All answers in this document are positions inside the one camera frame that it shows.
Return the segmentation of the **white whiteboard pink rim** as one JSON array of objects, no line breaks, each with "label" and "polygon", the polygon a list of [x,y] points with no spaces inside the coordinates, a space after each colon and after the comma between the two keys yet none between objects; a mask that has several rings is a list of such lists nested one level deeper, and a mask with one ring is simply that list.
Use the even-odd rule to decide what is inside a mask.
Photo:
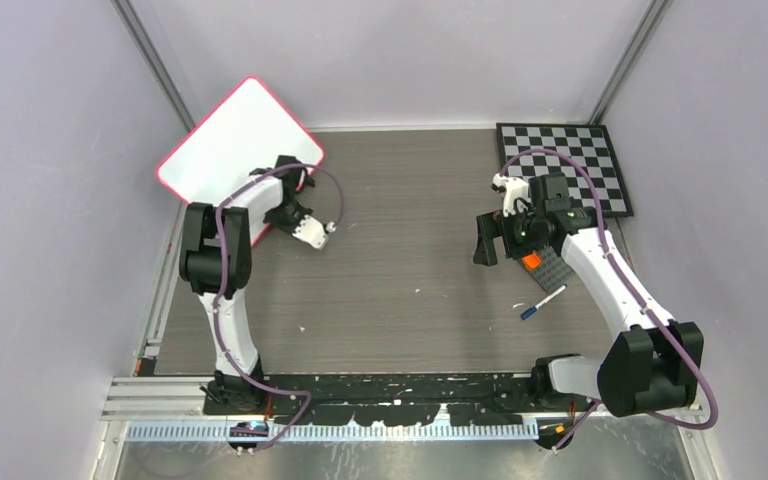
[{"label": "white whiteboard pink rim", "polygon": [[187,204],[248,211],[250,244],[276,222],[267,221],[314,173],[320,143],[258,78],[241,81],[158,165],[156,177]]}]

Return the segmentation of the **white marker blue cap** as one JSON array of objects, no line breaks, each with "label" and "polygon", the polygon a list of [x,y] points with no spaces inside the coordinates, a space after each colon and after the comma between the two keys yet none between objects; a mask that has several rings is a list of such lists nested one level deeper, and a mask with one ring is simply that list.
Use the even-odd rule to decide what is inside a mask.
[{"label": "white marker blue cap", "polygon": [[531,307],[527,308],[520,314],[520,318],[522,320],[526,320],[529,317],[533,316],[535,313],[537,313],[541,308],[543,308],[545,305],[547,305],[549,302],[551,302],[553,299],[555,299],[557,296],[559,296],[561,293],[563,293],[568,288],[567,284],[562,284],[557,289],[549,293],[545,298],[537,302],[536,304],[532,305]]}]

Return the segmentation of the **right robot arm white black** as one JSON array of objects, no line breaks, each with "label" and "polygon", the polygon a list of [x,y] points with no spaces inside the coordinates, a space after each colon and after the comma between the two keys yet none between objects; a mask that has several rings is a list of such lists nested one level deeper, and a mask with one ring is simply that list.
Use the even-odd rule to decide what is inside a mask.
[{"label": "right robot arm white black", "polygon": [[502,206],[476,219],[474,263],[497,264],[497,239],[516,260],[552,249],[582,281],[613,338],[602,360],[579,354],[538,359],[534,403],[551,411],[578,395],[600,401],[616,417],[691,406],[704,336],[695,323],[675,321],[646,291],[596,209],[574,206],[562,174],[529,180],[495,174],[491,187]]}]

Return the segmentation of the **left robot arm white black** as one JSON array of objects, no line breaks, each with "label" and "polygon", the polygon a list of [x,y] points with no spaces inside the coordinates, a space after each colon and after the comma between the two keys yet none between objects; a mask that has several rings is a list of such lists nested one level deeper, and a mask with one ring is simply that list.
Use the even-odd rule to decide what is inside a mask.
[{"label": "left robot arm white black", "polygon": [[273,168],[253,170],[219,204],[193,202],[185,210],[179,274],[198,297],[215,348],[211,380],[201,386],[207,415],[265,412],[284,396],[306,408],[311,394],[267,383],[254,344],[246,306],[252,275],[251,224],[263,220],[301,237],[315,220],[297,193],[310,179],[311,165],[288,155]]}]

